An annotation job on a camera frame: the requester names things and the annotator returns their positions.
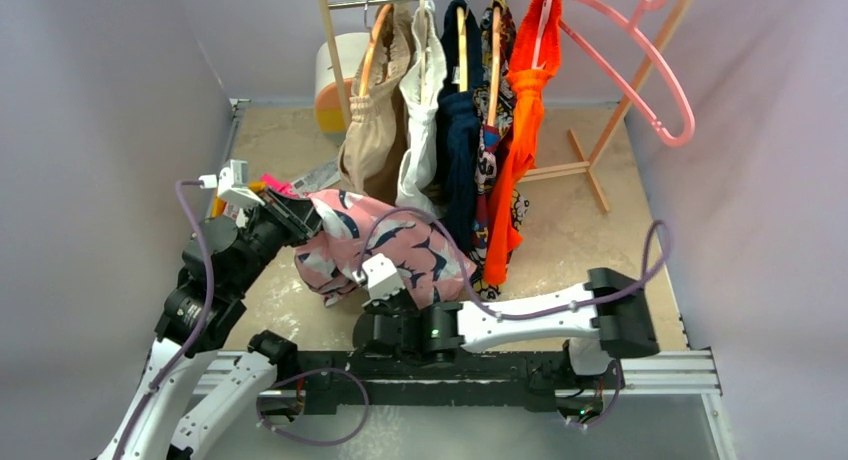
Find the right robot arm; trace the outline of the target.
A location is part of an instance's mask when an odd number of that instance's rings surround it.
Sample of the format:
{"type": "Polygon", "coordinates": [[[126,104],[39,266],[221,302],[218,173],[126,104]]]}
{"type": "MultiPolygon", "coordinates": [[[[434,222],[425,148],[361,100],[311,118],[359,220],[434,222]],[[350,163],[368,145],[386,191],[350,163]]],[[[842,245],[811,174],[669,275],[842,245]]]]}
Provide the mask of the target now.
{"type": "Polygon", "coordinates": [[[602,267],[588,279],[549,294],[496,301],[436,302],[417,308],[407,291],[369,301],[357,320],[354,349],[438,368],[466,354],[547,338],[584,339],[606,361],[656,355],[660,346],[644,279],[602,267]]]}

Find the pink shark print shorts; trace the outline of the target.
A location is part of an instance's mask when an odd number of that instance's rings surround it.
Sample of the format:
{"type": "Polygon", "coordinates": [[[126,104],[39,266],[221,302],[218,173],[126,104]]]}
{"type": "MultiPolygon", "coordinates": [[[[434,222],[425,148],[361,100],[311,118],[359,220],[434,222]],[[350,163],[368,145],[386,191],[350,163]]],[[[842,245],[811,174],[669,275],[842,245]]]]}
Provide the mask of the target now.
{"type": "Polygon", "coordinates": [[[453,301],[464,289],[461,269],[476,265],[456,252],[436,227],[409,212],[395,213],[378,225],[391,206],[371,197],[338,189],[309,195],[323,230],[295,249],[294,265],[307,287],[327,306],[353,292],[359,256],[382,254],[397,267],[412,299],[420,307],[453,301]]]}

